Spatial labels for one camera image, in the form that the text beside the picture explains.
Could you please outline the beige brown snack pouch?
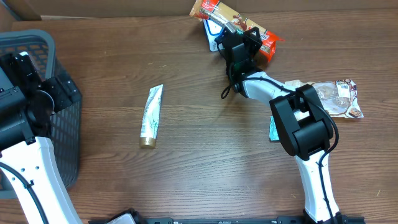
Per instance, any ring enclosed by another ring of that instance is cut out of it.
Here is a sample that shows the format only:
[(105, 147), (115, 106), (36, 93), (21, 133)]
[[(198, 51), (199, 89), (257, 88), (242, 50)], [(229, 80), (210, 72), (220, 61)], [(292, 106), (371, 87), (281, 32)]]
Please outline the beige brown snack pouch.
[(295, 88), (311, 85), (317, 91), (318, 97), (331, 117), (358, 119), (364, 115), (358, 105), (358, 90), (351, 79), (328, 82), (301, 82), (292, 80), (285, 82)]

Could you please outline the red orange spaghetti pack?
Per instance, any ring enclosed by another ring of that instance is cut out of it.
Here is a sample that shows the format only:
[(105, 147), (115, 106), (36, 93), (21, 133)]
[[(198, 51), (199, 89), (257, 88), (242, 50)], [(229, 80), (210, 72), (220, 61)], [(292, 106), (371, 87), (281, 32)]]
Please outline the red orange spaghetti pack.
[(268, 62), (271, 61), (275, 53), (276, 42), (283, 41), (283, 39), (270, 30), (260, 26), (219, 0), (196, 0), (189, 15), (199, 20), (211, 20), (220, 27), (230, 22), (237, 27), (237, 30), (241, 31), (257, 27), (262, 41), (259, 51), (265, 56)]

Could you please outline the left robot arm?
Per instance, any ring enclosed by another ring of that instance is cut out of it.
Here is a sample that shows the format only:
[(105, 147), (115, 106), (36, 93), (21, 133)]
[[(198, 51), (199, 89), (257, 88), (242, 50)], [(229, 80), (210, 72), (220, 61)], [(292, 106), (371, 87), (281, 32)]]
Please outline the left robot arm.
[(29, 223), (81, 223), (63, 183), (55, 149), (71, 152), (76, 116), (56, 120), (81, 103), (67, 74), (41, 78), (28, 52), (1, 56), (1, 170)]

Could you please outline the green teal snack packet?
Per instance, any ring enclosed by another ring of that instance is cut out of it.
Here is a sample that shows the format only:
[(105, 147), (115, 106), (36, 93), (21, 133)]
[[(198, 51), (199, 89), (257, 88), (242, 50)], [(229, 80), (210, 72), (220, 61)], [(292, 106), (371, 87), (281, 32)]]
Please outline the green teal snack packet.
[(278, 135), (278, 132), (277, 132), (277, 128), (276, 128), (273, 116), (270, 116), (269, 140), (272, 141), (272, 142), (279, 141), (279, 135)]

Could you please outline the grey plastic shopping basket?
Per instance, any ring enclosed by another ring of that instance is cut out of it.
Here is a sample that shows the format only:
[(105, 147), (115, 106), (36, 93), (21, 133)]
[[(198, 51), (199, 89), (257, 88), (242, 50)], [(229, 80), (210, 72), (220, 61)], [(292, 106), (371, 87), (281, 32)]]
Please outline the grey plastic shopping basket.
[(82, 95), (55, 54), (53, 38), (30, 29), (1, 34), (1, 149), (49, 138), (65, 187), (80, 168)]

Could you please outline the white cream tube gold cap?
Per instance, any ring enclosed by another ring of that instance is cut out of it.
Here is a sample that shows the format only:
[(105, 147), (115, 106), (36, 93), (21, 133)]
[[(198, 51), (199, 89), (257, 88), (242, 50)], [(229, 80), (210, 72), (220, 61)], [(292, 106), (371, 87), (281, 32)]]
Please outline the white cream tube gold cap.
[(155, 148), (157, 133), (159, 130), (163, 88), (163, 85), (157, 85), (149, 91), (142, 118), (140, 148)]

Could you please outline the white barcode scanner box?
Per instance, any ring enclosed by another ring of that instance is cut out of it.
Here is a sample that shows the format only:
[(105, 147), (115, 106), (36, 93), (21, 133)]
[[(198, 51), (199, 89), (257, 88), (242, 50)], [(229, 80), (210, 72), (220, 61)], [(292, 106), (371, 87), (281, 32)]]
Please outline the white barcode scanner box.
[(216, 52), (218, 49), (215, 39), (221, 34), (223, 27), (213, 22), (210, 19), (203, 20), (203, 26), (205, 29), (206, 38), (209, 43), (210, 51)]

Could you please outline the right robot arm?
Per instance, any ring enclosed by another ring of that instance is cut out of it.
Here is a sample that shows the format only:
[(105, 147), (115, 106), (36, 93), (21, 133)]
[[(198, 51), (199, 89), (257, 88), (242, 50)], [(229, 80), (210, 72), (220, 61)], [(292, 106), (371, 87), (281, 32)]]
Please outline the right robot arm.
[(284, 85), (256, 66), (254, 55), (261, 46), (258, 27), (242, 31), (232, 23), (223, 25), (216, 37), (218, 52), (226, 61), (229, 85), (246, 98), (270, 106), (284, 150), (294, 157), (305, 193), (306, 223), (338, 223), (340, 211), (333, 197), (328, 156), (339, 140), (334, 120), (326, 112), (315, 88)]

